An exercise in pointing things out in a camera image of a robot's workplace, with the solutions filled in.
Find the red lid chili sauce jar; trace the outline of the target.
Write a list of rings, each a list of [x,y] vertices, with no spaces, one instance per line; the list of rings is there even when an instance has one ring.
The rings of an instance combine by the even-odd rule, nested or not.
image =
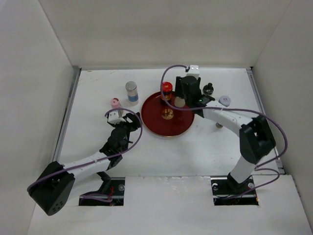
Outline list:
[[[172,98],[173,85],[170,82],[163,82],[161,87],[163,91],[161,99],[163,101],[167,100],[168,102],[170,102]]]

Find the clear lid white shaker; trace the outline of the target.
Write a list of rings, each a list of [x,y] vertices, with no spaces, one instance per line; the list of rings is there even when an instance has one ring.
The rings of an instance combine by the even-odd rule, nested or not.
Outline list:
[[[177,108],[183,108],[185,106],[185,100],[180,97],[175,97],[174,99],[174,106]]]

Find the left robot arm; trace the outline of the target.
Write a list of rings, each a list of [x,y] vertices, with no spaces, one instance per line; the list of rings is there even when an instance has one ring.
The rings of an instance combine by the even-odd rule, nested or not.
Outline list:
[[[69,164],[51,162],[27,188],[29,196],[48,216],[60,211],[73,196],[73,188],[93,174],[100,176],[93,183],[94,191],[99,195],[108,193],[110,177],[106,171],[116,167],[123,159],[122,155],[137,144],[130,141],[131,132],[143,129],[140,113],[128,110],[121,117],[118,112],[119,109],[115,108],[106,113],[107,123],[113,130],[99,151]]]

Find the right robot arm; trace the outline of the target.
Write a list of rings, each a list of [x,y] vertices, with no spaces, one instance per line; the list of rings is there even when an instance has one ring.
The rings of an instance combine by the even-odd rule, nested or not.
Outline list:
[[[219,123],[239,137],[241,156],[228,174],[226,185],[231,193],[236,194],[244,189],[257,164],[271,152],[276,142],[264,116],[246,117],[225,110],[214,98],[201,93],[200,81],[194,76],[176,77],[175,95],[184,99],[194,114]]]

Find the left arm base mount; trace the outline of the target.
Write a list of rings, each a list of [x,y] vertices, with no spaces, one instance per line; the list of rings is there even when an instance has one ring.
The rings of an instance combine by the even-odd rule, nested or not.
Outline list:
[[[123,206],[125,193],[125,177],[110,177],[105,172],[97,173],[102,184],[97,190],[87,191],[80,196],[79,206]]]

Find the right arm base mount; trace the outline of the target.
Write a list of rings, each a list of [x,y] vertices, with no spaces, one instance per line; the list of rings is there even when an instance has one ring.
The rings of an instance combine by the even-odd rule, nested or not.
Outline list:
[[[215,206],[258,206],[256,190],[252,190],[254,186],[252,176],[238,189],[231,188],[226,177],[212,177],[213,203]]]

